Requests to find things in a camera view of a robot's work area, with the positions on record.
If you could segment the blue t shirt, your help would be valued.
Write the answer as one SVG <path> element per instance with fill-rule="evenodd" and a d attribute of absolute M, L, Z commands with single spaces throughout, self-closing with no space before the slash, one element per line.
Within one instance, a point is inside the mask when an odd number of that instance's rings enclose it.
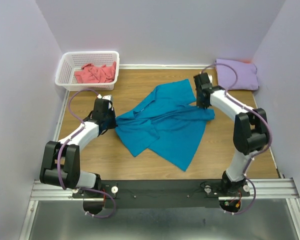
<path fill-rule="evenodd" d="M 182 171 L 191 164 L 215 112 L 194 106 L 188 79 L 158 85 L 135 108 L 116 118 L 115 131 L 137 157 L 149 149 Z"/>

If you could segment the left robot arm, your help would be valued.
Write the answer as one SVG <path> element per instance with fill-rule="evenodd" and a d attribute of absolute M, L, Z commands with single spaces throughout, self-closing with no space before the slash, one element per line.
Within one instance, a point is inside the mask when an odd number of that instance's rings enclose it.
<path fill-rule="evenodd" d="M 102 190 L 101 177 L 99 174 L 81 170 L 81 151 L 92 140 L 116 126 L 113 97 L 98 96 L 93 110 L 74 132 L 45 145 L 40 182 L 65 189 L 82 189 L 89 197 L 97 197 Z"/>

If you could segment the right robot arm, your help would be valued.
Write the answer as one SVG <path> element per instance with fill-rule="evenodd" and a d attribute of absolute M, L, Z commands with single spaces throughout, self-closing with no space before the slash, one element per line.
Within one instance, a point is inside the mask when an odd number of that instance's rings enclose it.
<path fill-rule="evenodd" d="M 220 191 L 231 196 L 243 188 L 247 171 L 256 156 L 266 151 L 272 141 L 266 111 L 252 108 L 232 97 L 221 86 L 213 86 L 209 75 L 201 72 L 193 77 L 196 90 L 196 105 L 207 109 L 215 107 L 233 122 L 234 155 L 224 171 Z"/>

